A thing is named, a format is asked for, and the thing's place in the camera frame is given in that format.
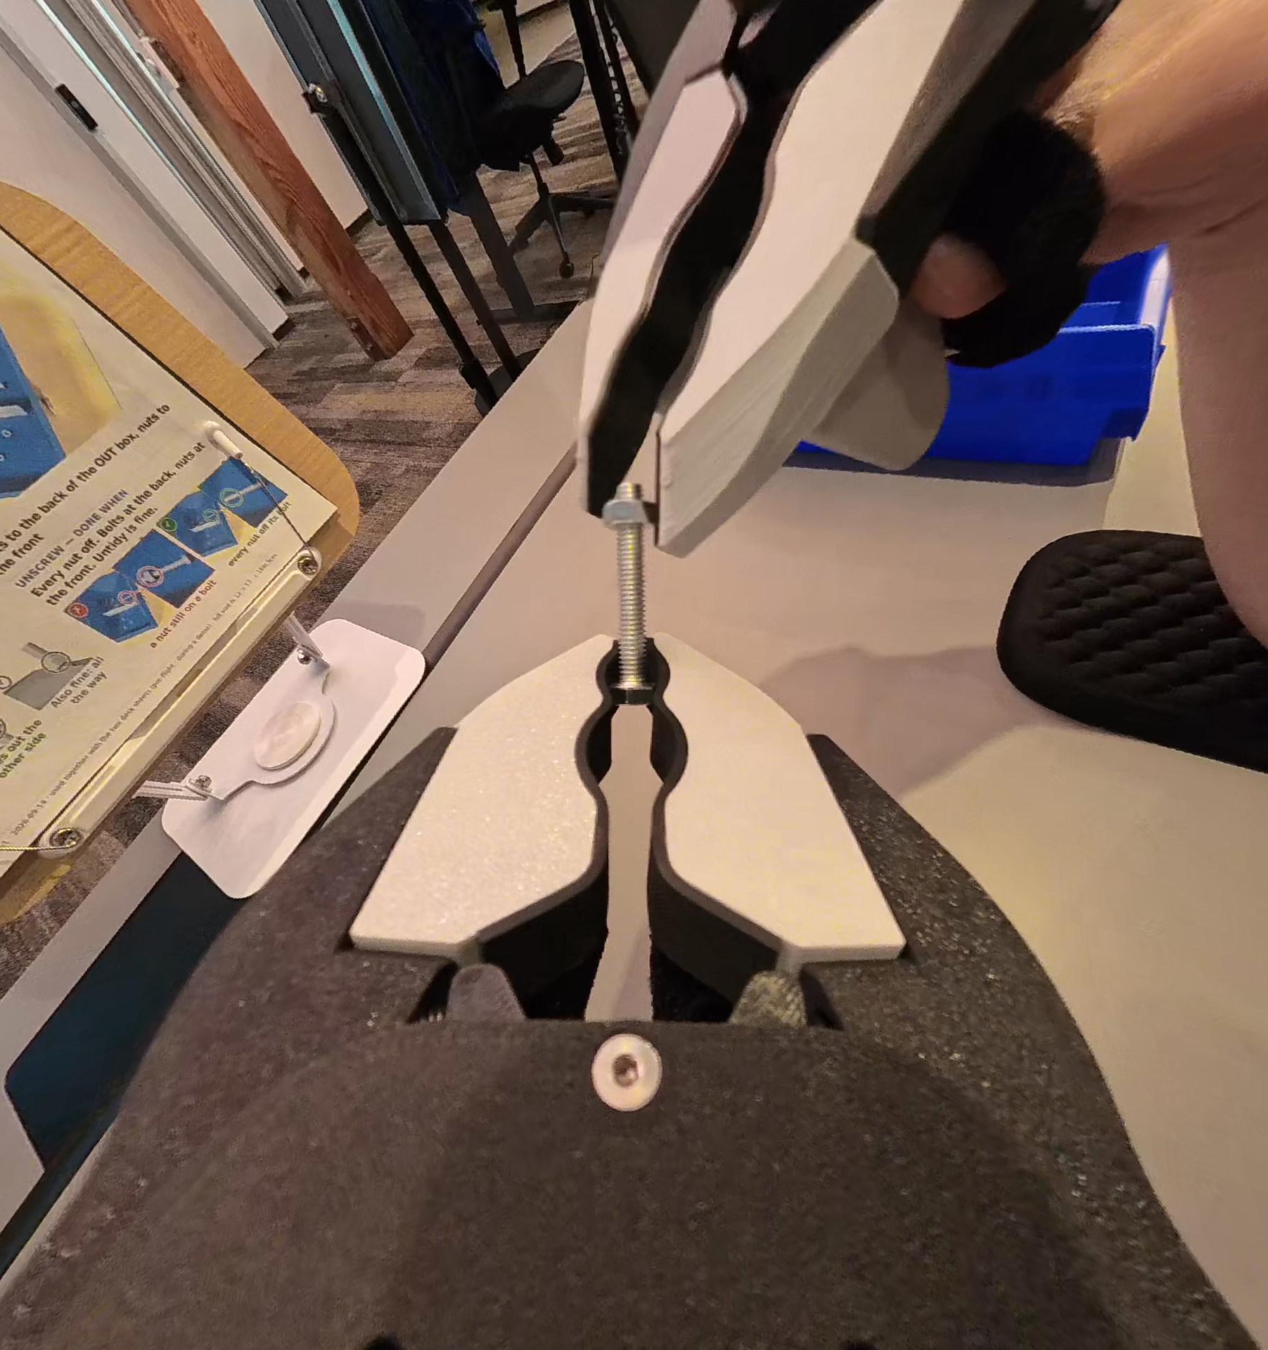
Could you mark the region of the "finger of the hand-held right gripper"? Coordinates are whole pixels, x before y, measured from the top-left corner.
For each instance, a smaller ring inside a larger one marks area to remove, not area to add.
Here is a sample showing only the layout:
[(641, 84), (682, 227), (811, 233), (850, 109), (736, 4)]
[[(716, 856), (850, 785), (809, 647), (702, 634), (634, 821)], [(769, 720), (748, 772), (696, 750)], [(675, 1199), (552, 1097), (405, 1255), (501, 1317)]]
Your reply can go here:
[(657, 547), (686, 559), (809, 440), (900, 317), (1015, 109), (1015, 4), (874, 4), (801, 79), (762, 204), (657, 435)]
[(714, 288), (686, 262), (682, 235), (741, 130), (741, 98), (725, 70), (691, 77), (626, 201), (592, 302), (578, 451), (583, 507), (604, 511), (634, 465)]

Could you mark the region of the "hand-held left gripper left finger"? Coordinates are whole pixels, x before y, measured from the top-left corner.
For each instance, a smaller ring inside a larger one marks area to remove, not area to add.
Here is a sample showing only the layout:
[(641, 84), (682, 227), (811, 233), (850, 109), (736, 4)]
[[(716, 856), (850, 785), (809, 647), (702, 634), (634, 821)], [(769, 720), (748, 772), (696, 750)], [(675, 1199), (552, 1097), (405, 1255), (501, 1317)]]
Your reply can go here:
[(578, 882), (599, 795), (578, 740), (601, 713), (609, 638), (507, 684), (457, 727), (351, 926), (353, 946), (477, 960)]

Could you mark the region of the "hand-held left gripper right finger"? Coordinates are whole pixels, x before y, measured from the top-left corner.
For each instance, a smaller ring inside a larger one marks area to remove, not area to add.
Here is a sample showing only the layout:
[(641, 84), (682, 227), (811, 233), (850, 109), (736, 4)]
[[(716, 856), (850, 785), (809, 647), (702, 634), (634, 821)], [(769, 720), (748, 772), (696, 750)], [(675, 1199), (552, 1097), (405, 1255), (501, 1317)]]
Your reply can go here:
[(803, 727), (657, 634), (654, 946), (686, 973), (888, 963), (906, 937)]

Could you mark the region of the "blue divided plastic bin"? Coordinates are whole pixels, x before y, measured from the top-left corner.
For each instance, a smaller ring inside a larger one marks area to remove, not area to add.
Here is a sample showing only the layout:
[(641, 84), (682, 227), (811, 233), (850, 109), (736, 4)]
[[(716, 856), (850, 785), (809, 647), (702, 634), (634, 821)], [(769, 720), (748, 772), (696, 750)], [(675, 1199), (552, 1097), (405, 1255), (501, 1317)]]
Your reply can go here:
[(1167, 353), (1168, 300), (1167, 248), (1103, 266), (1045, 348), (989, 371), (950, 371), (944, 428), (911, 472), (1073, 472), (1100, 445), (1135, 440)]

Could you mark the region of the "steel bolt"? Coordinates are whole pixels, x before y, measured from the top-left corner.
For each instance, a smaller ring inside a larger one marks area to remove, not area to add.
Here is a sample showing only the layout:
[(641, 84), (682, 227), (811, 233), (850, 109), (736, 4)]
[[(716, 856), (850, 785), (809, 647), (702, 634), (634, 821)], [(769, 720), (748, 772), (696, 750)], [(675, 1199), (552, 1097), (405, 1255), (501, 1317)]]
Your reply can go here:
[(652, 684), (648, 675), (648, 528), (609, 528), (609, 533), (613, 534), (618, 583), (618, 680), (613, 688), (622, 694), (624, 703), (641, 706), (652, 701)]

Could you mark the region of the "grey desk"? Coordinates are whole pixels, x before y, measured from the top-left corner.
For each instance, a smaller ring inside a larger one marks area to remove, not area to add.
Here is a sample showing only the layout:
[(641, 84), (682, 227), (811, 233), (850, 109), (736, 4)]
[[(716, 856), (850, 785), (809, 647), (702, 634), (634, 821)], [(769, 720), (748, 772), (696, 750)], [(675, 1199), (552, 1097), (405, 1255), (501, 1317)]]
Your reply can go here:
[[(1148, 1177), (1268, 1349), (1268, 777), (1043, 713), (994, 638), (1027, 559), (1070, 533), (1195, 533), (1177, 320), (1148, 426), (1112, 482), (1035, 484), (785, 468), (687, 564), (652, 561), (657, 629), (829, 734), (1001, 904), (1082, 1025)], [(332, 601), (433, 675), (353, 795), (423, 734), (593, 633), (607, 533), (574, 486), (586, 316)], [(0, 1000), (0, 1232), (43, 1166), (10, 1062), (180, 856), (129, 848)]]

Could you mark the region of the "person's right hand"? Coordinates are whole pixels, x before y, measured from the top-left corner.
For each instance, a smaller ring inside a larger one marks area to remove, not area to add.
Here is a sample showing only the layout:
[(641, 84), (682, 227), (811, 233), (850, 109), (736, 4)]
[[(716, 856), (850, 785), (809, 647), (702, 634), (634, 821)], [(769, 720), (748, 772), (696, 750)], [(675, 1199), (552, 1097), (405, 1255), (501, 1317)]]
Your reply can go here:
[(1185, 291), (1268, 323), (1268, 4), (1117, 4), (1027, 109), (1103, 178), (1085, 263), (1167, 247)]

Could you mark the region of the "black background office chair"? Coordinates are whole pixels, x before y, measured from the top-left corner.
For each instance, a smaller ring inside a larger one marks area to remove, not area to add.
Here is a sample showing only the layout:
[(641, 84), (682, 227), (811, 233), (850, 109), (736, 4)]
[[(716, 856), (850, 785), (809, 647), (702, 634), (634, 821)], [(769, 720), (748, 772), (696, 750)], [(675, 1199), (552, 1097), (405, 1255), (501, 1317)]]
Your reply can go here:
[(526, 248), (539, 227), (551, 227), (561, 263), (557, 276), (574, 279), (575, 263), (563, 233), (561, 212), (593, 216), (595, 202), (567, 202), (561, 204), (557, 196), (551, 193), (537, 153), (544, 153), (551, 165), (563, 162), (563, 151), (555, 138), (557, 123), (574, 111), (586, 87), (586, 72), (581, 63), (557, 59), (526, 72), (514, 84), (503, 87), (492, 102), (473, 115), (473, 142), (480, 162), (494, 173), (529, 173), (535, 180), (537, 201), (520, 221), (509, 254)]

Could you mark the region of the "printed instruction board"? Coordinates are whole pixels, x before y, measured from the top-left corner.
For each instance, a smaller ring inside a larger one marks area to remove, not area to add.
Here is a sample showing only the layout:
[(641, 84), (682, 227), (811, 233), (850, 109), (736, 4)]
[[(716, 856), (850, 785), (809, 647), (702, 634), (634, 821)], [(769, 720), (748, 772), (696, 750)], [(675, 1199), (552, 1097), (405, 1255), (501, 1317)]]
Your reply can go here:
[(0, 928), (358, 524), (332, 449), (71, 216), (0, 181)]

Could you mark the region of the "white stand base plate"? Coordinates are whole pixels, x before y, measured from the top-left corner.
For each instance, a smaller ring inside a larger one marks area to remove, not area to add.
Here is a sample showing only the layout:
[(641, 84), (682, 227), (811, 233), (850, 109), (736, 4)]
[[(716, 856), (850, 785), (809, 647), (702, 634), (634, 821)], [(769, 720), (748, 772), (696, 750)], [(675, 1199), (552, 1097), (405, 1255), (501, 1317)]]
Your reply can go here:
[(316, 831), (424, 677), (420, 651), (330, 619), (294, 651), (183, 782), (165, 835), (234, 900)]

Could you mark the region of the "black metal desk frame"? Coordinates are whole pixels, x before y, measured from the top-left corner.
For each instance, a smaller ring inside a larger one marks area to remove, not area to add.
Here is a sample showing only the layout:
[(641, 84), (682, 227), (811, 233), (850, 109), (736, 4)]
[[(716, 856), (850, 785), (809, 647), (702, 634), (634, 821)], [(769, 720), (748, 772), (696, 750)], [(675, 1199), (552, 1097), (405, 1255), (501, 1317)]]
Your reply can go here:
[[(321, 77), (305, 77), (305, 101), (429, 302), (479, 409), (488, 413), (533, 358), (511, 345), (503, 326), (561, 323), (575, 307), (574, 300), (537, 302), (517, 270), (525, 248), (509, 254), (537, 201), (533, 175), (488, 169), (473, 142), (473, 115), (537, 66), (501, 77), (473, 4), (291, 8), (321, 56)], [(595, 202), (593, 216), (613, 207), (611, 193), (551, 193), (561, 204)]]

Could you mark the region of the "brown wooden post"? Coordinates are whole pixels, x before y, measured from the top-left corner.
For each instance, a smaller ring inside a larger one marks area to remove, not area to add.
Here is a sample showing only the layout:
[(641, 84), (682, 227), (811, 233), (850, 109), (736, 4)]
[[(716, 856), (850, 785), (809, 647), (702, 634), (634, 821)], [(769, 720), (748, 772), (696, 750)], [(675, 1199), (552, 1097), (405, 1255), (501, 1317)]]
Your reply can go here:
[(411, 327), (358, 254), (272, 111), (200, 4), (129, 4), (184, 77), (200, 120), (372, 360), (397, 355)]

